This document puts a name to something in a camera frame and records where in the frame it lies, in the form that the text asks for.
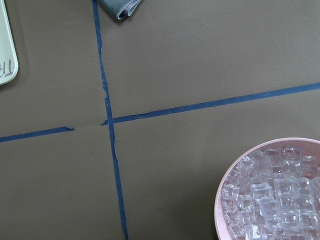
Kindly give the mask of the cream bear tray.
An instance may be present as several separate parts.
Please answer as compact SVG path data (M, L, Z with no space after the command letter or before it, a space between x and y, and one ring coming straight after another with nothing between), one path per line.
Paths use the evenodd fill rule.
M19 62L4 0L0 0L0 85L11 82L17 75Z

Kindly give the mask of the grey folded cloth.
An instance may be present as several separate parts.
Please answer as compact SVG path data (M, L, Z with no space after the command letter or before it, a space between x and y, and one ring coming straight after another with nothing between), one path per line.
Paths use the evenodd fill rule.
M130 17L141 0L99 0L98 3L117 20Z

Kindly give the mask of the pink bowl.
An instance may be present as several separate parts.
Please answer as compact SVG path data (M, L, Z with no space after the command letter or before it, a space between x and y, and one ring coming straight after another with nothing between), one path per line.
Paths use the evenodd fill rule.
M219 240L232 240L232 237L229 234L228 226L226 224L224 214L223 214L223 206L222 206L222 192L223 192L223 185L227 178L227 175L229 172L236 166L236 164L245 156L250 154L251 152L257 151L257 150L264 150L266 148L278 148L283 147L285 145L293 145L293 146L300 146L304 149L304 153L307 155L315 156L317 163L320 163L320 141L315 139L309 139L309 138L302 138L302 137L286 137L286 138L279 138L270 140L264 143L261 143L257 146L254 146L253 148L247 150L242 155L240 155L226 170L224 173L217 192L215 196L214 201L214 224L215 224L215 230L217 233L217 237Z

